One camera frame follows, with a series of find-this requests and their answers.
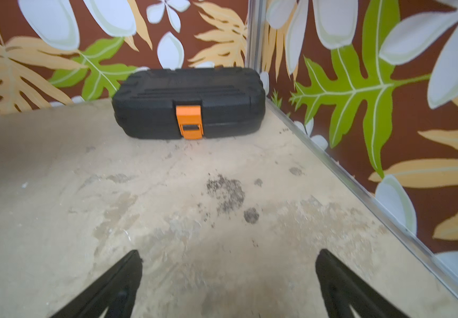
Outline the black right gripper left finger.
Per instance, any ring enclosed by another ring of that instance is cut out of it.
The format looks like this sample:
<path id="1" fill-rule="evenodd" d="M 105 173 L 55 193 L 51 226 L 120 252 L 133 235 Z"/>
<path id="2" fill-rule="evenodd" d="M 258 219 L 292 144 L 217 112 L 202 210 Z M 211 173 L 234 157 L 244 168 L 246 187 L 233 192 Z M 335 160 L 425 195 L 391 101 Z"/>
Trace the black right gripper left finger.
<path id="1" fill-rule="evenodd" d="M 142 279 L 143 261 L 131 250 L 66 304 L 54 317 L 130 317 Z"/>

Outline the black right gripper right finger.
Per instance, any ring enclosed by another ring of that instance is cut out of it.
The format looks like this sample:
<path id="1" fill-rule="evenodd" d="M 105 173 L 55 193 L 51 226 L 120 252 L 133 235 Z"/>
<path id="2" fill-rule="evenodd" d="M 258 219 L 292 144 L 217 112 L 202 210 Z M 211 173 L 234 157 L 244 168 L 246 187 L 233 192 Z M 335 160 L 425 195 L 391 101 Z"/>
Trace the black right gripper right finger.
<path id="1" fill-rule="evenodd" d="M 329 250 L 320 251 L 316 275 L 329 317 L 408 316 L 367 284 Z"/>

